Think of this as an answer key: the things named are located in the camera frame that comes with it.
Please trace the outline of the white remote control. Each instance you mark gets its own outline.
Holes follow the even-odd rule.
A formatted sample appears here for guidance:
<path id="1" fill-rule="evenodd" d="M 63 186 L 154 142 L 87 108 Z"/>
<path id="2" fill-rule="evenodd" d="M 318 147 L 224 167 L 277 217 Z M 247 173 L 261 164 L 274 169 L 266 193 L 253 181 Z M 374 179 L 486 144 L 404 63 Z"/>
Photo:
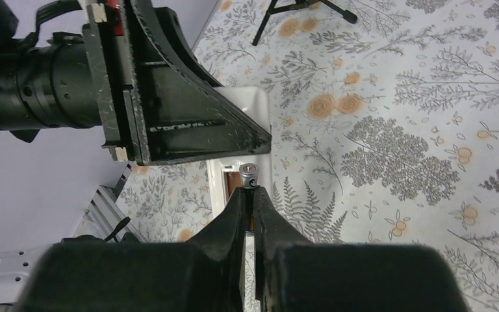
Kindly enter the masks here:
<path id="1" fill-rule="evenodd" d="M 245 294 L 246 230 L 244 192 L 239 168 L 253 163 L 259 167 L 254 196 L 272 184 L 270 105 L 266 92 L 258 87 L 217 87 L 229 111 L 229 128 L 221 131 L 228 149 L 208 162 L 213 219 L 204 228 L 212 235 L 212 251 L 221 269 L 216 281 L 206 288 L 215 289 L 213 311 L 243 311 Z M 253 197 L 253 213 L 256 199 Z"/>

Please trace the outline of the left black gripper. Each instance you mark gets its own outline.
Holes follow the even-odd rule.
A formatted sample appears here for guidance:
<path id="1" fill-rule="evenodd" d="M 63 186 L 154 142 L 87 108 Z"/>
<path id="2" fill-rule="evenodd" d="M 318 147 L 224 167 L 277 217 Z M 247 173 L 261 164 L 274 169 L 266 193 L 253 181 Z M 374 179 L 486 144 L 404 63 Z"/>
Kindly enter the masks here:
<path id="1" fill-rule="evenodd" d="M 143 166 L 227 151 L 220 132 L 230 113 L 215 90 L 222 84 L 198 62 L 174 10 L 97 1 L 84 8 L 81 34 L 56 32 L 37 46 L 45 22 L 81 9 L 77 1 L 48 3 L 34 31 L 16 38 L 18 19 L 0 1 L 0 131 L 32 142 L 43 129 L 99 126 L 115 161 Z"/>

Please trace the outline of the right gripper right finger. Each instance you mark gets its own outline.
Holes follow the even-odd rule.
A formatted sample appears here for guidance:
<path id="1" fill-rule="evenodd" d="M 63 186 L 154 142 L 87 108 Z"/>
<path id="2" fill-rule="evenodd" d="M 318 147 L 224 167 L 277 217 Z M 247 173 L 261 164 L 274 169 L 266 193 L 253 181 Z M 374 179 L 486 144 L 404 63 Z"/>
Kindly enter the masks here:
<path id="1" fill-rule="evenodd" d="M 440 253 L 418 244 L 317 244 L 253 193 L 262 311 L 466 311 Z"/>

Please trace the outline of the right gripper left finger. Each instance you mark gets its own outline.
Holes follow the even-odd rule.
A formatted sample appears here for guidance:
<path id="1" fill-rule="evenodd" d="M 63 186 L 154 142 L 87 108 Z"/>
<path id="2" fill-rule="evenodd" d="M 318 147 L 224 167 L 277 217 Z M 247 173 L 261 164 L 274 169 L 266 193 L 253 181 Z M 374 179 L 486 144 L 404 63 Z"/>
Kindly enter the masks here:
<path id="1" fill-rule="evenodd" d="M 16 311 L 242 311 L 246 194 L 185 242 L 52 246 Z"/>

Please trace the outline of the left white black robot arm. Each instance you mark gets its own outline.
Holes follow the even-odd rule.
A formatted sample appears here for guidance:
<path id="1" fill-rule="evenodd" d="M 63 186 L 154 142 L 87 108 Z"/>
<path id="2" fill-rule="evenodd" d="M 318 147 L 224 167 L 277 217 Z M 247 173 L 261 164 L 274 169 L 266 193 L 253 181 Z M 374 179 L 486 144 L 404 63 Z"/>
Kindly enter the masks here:
<path id="1" fill-rule="evenodd" d="M 100 126 L 115 161 L 171 165 L 271 150 L 271 134 L 219 92 L 176 13 L 150 1 L 53 1 L 35 29 L 0 1 L 0 131 Z"/>

